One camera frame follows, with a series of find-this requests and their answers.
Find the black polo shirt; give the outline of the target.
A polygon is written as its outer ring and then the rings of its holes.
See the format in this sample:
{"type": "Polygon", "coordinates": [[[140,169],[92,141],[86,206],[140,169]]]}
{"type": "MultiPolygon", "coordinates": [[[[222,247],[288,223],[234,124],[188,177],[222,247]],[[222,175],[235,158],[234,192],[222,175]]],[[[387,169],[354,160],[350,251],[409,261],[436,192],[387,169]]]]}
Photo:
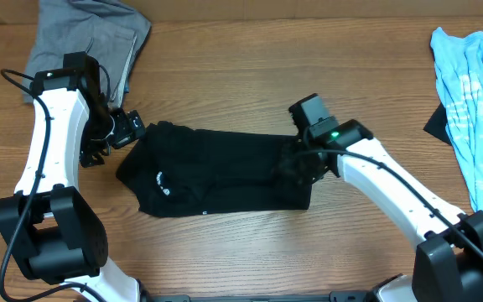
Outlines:
{"type": "Polygon", "coordinates": [[[116,177],[137,197],[139,210],[156,217],[306,210],[311,186],[278,171],[294,140],[162,121],[147,127],[116,177]]]}

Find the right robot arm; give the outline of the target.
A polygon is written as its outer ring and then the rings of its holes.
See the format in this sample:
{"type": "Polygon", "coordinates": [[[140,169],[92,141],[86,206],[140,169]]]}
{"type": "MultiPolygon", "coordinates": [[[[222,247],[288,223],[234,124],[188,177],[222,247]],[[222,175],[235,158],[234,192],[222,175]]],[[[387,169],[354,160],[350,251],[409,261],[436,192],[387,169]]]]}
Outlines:
{"type": "Polygon", "coordinates": [[[483,211],[471,215],[439,198],[409,174],[355,119],[340,123],[312,94],[288,112],[298,129],[278,165],[296,185],[331,172],[367,196],[415,251],[413,273],[399,274],[332,301],[482,302],[483,211]]]}

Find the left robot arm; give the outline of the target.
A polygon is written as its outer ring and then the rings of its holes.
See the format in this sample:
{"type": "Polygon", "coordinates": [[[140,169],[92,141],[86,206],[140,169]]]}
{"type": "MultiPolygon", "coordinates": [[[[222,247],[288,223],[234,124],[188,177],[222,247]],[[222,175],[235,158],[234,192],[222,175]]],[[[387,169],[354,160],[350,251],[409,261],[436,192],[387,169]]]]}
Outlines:
{"type": "Polygon", "coordinates": [[[34,101],[29,156],[13,195],[0,199],[3,265],[50,293],[73,289],[89,301],[148,301],[143,284],[108,255],[106,230],[79,190],[80,168],[101,165],[113,149],[141,138],[137,112],[110,108],[106,70],[84,52],[36,73],[24,91],[34,101]]]}

